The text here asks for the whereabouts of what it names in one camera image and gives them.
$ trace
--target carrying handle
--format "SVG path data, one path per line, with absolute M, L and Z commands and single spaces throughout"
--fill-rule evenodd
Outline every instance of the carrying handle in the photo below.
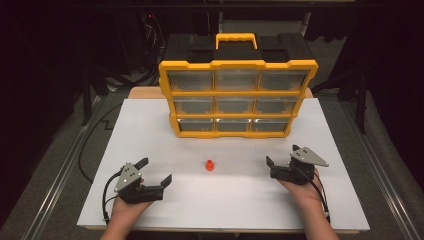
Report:
M 253 43 L 253 48 L 258 49 L 256 44 L 255 34 L 253 33 L 218 33 L 216 34 L 216 46 L 215 49 L 218 49 L 219 42 L 240 42 L 240 41 L 251 41 Z

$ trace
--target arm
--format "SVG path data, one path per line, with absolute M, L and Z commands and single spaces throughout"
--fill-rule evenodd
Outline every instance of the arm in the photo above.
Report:
M 339 239 L 325 218 L 321 199 L 311 184 L 296 185 L 285 181 L 279 182 L 292 194 L 305 224 L 306 238 L 308 240 Z M 314 183 L 322 190 L 317 177 L 314 177 Z
M 124 240 L 130 233 L 132 227 L 137 222 L 140 215 L 153 202 L 145 202 L 139 204 L 127 204 L 120 197 L 115 198 L 112 209 L 112 216 L 109 224 L 103 233 L 101 240 Z

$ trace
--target white tabletop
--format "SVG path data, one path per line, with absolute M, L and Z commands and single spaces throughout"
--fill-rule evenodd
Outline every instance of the white tabletop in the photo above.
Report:
M 178 138 L 168 121 L 165 99 L 125 100 L 82 209 L 78 225 L 104 228 L 101 199 L 106 181 L 126 162 L 144 157 L 146 186 L 172 174 L 164 199 L 135 225 L 140 230 L 296 232 L 303 230 L 286 189 L 269 176 L 265 157 L 290 161 L 292 145 L 309 147 L 329 163 L 320 167 L 331 224 L 338 232 L 369 230 L 368 222 L 317 99 L 305 99 L 286 138 Z M 208 172 L 205 162 L 215 169 Z M 107 198 L 115 195 L 113 181 Z M 107 209 L 111 212 L 112 203 Z

